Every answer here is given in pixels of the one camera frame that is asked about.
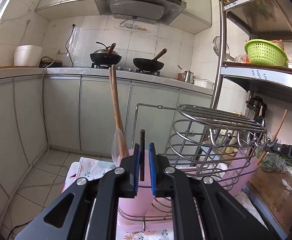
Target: tiled floor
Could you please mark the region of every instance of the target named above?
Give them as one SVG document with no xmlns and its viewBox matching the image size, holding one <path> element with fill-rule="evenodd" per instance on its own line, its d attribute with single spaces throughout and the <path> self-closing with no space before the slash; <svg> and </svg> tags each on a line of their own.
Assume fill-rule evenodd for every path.
<svg viewBox="0 0 292 240">
<path fill-rule="evenodd" d="M 34 219 L 61 193 L 70 165 L 73 162 L 78 162 L 82 156 L 96 160 L 101 159 L 101 157 L 91 155 L 50 149 L 48 155 L 44 154 L 38 160 L 22 182 L 5 215 L 1 228 L 1 234 L 5 239 L 12 228 Z M 110 158 L 102 158 L 102 160 L 112 161 Z M 14 239 L 24 227 L 16 228 L 10 239 Z"/>
</svg>

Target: range hood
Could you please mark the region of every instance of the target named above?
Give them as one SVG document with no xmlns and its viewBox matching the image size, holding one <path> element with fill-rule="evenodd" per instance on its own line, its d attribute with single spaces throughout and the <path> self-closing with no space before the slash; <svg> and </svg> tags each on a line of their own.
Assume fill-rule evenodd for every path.
<svg viewBox="0 0 292 240">
<path fill-rule="evenodd" d="M 186 8 L 182 0 L 95 0 L 100 15 L 169 25 Z"/>
</svg>

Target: black power cord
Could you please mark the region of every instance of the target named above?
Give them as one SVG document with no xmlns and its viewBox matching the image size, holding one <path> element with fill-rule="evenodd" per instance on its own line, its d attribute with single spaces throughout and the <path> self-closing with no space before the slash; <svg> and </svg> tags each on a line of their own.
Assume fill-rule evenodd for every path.
<svg viewBox="0 0 292 240">
<path fill-rule="evenodd" d="M 20 225 L 20 226 L 15 226 L 15 227 L 10 231 L 10 233 L 8 234 L 7 240 L 10 238 L 11 234 L 13 233 L 13 231 L 14 231 L 16 228 L 19 228 L 19 227 L 25 226 L 25 225 L 27 225 L 28 223 L 30 223 L 30 222 L 32 222 L 32 221 L 33 221 L 33 220 L 28 221 L 27 223 L 22 224 L 22 225 Z"/>
<path fill-rule="evenodd" d="M 72 30 L 71 30 L 71 35 L 69 36 L 69 38 L 68 38 L 68 40 L 67 40 L 67 42 L 66 42 L 66 44 L 65 44 L 65 48 L 66 48 L 66 50 L 67 50 L 67 53 L 68 53 L 68 55 L 69 55 L 69 59 L 70 59 L 70 61 L 71 61 L 71 67 L 74 66 L 74 63 L 73 63 L 73 61 L 71 60 L 71 56 L 70 56 L 70 53 L 69 53 L 69 50 L 68 50 L 68 47 L 67 47 L 67 43 L 68 43 L 68 41 L 70 40 L 70 38 L 72 38 L 72 41 L 74 40 L 74 28 L 75 28 L 75 24 L 73 24 L 73 28 L 72 28 Z"/>
</svg>

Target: green colander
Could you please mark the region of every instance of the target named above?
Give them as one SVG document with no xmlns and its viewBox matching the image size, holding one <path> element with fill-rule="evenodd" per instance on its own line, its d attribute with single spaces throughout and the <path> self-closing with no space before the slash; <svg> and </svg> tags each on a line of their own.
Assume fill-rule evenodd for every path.
<svg viewBox="0 0 292 240">
<path fill-rule="evenodd" d="M 266 40 L 250 40 L 244 46 L 252 64 L 284 67 L 286 53 L 276 44 Z"/>
</svg>

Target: metal kettle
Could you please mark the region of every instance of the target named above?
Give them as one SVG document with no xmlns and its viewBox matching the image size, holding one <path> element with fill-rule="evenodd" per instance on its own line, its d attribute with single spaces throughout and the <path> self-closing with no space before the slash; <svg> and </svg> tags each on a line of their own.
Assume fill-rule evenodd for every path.
<svg viewBox="0 0 292 240">
<path fill-rule="evenodd" d="M 182 73 L 183 81 L 189 84 L 193 84 L 193 80 L 196 78 L 196 76 L 193 75 L 193 72 L 190 70 L 185 71 Z"/>
</svg>

